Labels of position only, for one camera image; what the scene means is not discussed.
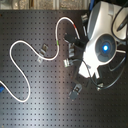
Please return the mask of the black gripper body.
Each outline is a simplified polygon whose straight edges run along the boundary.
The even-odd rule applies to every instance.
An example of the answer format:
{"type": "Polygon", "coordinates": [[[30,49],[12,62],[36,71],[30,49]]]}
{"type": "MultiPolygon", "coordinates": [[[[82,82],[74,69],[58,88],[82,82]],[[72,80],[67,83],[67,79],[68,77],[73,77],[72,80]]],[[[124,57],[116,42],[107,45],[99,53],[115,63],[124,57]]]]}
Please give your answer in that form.
{"type": "Polygon", "coordinates": [[[69,44],[73,44],[75,45],[76,47],[80,48],[80,49],[85,49],[86,48],[86,45],[87,45],[87,42],[82,40],[82,39],[79,39],[78,37],[74,37],[73,35],[71,34],[68,34],[66,33],[64,35],[64,40],[69,43],[69,44]]]}

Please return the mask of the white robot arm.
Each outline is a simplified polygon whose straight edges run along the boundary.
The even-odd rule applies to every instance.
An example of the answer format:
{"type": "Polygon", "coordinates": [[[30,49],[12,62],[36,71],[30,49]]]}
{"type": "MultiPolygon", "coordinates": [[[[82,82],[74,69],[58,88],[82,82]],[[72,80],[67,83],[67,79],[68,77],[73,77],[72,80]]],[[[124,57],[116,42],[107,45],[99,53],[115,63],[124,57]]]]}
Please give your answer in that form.
{"type": "Polygon", "coordinates": [[[98,67],[108,64],[117,52],[117,41],[126,39],[126,28],[120,28],[128,15],[128,7],[98,2],[91,11],[87,25],[87,43],[69,35],[65,41],[83,49],[78,73],[85,78],[96,75],[98,67]]]}

